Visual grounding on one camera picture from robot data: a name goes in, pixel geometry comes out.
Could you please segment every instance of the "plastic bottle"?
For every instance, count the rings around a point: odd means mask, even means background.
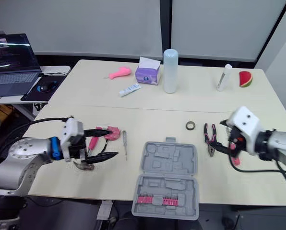
[[[229,65],[229,64],[225,65],[225,68],[223,70],[221,79],[220,79],[219,84],[218,84],[218,86],[216,88],[219,92],[222,92],[223,89],[225,89],[225,87],[227,86],[232,68],[233,67],[231,65]]]
[[[177,67],[178,67],[178,52],[174,49],[167,49],[163,53],[164,66],[164,91],[174,93],[177,88]]]

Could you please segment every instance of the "tool case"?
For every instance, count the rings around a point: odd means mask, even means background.
[[[199,217],[197,150],[194,145],[147,142],[131,212],[134,216],[196,220]]]

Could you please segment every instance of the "toy watermelon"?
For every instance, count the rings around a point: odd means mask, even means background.
[[[253,81],[252,74],[250,72],[247,72],[247,71],[239,72],[239,78],[240,78],[240,85],[239,86],[241,88],[248,87]]]

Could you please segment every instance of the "tape roll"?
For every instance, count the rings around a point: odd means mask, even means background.
[[[187,130],[194,130],[194,128],[195,128],[195,123],[193,121],[188,121],[186,123],[186,129]]]

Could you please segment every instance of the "computer mouse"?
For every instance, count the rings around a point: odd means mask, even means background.
[[[57,81],[44,82],[37,87],[37,91],[39,91],[39,92],[50,92],[53,89],[55,89],[57,87],[57,85],[58,85]]]

